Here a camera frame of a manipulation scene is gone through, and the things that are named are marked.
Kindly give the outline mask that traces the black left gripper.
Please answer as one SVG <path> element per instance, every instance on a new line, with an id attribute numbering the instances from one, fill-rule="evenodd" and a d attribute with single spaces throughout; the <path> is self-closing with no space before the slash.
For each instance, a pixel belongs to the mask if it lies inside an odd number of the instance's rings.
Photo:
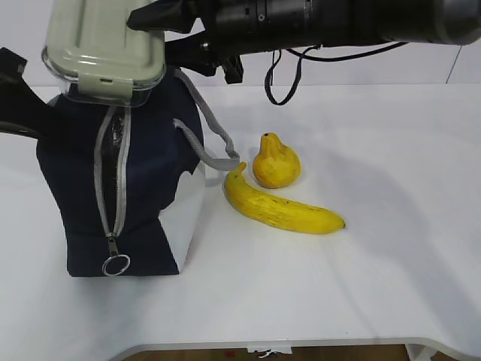
<path id="1" fill-rule="evenodd" d="M 1 49 L 1 132 L 29 138 L 56 134 L 56 114 L 23 79 L 27 60 Z"/>

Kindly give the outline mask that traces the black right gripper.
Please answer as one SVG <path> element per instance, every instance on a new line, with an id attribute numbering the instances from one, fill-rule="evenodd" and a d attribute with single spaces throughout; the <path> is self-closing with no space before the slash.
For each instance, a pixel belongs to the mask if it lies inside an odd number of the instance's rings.
<path id="1" fill-rule="evenodd" d="M 202 32 L 165 43 L 166 63 L 206 77 L 214 76 L 220 67 L 226 83 L 241 83 L 244 79 L 241 57 L 226 52 L 217 29 L 216 16 L 221 4 L 221 1 L 154 1 L 133 10 L 126 25 L 145 32 L 190 33 L 199 19 L 204 26 Z"/>

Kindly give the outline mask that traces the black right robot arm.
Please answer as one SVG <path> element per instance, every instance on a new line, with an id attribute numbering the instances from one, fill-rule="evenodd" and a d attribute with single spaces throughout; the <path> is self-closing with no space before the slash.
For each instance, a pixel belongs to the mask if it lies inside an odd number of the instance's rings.
<path id="1" fill-rule="evenodd" d="M 168 31 L 168 65 L 206 77 L 222 68 L 241 83 L 241 56 L 321 45 L 369 47 L 389 42 L 467 45 L 480 38 L 477 0 L 154 1 L 134 9 L 132 30 Z"/>

